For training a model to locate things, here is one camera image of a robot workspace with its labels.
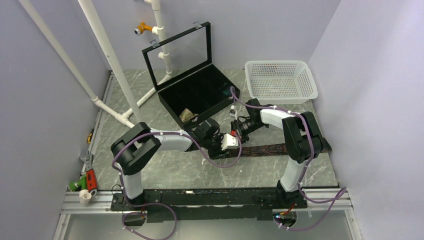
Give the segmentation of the navy orange paisley tie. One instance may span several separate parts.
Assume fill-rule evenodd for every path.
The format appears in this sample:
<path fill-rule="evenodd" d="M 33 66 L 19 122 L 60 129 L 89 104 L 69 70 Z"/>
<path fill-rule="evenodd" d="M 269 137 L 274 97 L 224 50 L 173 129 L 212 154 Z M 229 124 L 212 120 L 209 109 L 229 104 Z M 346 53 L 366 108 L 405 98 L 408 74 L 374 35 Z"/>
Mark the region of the navy orange paisley tie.
<path fill-rule="evenodd" d="M 309 141 L 307 138 L 302 141 L 294 142 L 289 141 L 288 147 L 294 148 L 299 146 L 301 149 L 311 150 Z M 316 152 L 320 153 L 329 153 L 332 151 L 332 147 L 324 138 L 323 143 L 320 141 L 317 144 L 313 144 L 313 149 Z M 238 156 L 240 148 L 227 149 L 229 152 L 228 158 L 235 158 Z M 285 143 L 281 144 L 269 144 L 269 145 L 258 145 L 258 146 L 243 146 L 241 150 L 241 157 L 266 157 L 266 156 L 281 156 L 288 155 L 287 145 Z"/>

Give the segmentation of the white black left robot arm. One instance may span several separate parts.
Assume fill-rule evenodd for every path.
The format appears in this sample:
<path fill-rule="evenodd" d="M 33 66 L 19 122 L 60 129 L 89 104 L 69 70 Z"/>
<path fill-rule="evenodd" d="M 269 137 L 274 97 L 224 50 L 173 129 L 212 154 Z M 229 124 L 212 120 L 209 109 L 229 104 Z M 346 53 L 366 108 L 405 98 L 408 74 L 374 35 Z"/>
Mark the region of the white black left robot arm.
<path fill-rule="evenodd" d="M 239 148 L 238 136 L 220 131 L 220 125 L 209 118 L 194 129 L 165 131 L 139 122 L 110 147 L 112 167 L 118 171 L 122 183 L 124 204 L 131 210 L 144 203 L 142 169 L 160 151 L 191 152 L 199 150 L 209 161 Z"/>

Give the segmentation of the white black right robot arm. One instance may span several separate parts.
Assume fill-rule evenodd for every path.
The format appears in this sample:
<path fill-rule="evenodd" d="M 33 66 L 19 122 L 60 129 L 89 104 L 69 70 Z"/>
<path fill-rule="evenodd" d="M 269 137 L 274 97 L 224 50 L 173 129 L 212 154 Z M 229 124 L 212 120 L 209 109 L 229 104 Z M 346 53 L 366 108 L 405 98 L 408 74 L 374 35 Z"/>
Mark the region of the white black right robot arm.
<path fill-rule="evenodd" d="M 255 98 L 244 106 L 249 116 L 237 117 L 230 123 L 231 132 L 243 141 L 248 140 L 250 133 L 269 125 L 283 131 L 289 160 L 283 176 L 277 182 L 275 200 L 280 207 L 287 208 L 302 195 L 300 188 L 306 167 L 324 150 L 326 140 L 310 111 L 298 113 L 276 105 L 260 105 Z"/>

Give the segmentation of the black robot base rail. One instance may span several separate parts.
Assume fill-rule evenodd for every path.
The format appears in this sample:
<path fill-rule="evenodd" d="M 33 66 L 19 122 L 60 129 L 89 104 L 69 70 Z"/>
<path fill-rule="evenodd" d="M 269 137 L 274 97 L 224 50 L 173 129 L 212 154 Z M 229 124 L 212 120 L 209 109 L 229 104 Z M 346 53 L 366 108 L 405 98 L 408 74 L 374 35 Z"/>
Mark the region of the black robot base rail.
<path fill-rule="evenodd" d="M 122 193 L 113 194 L 113 212 L 143 212 L 148 223 L 186 220 L 256 219 L 270 221 L 277 211 L 305 209 L 308 204 L 295 191 L 277 187 L 145 189 L 126 202 Z"/>

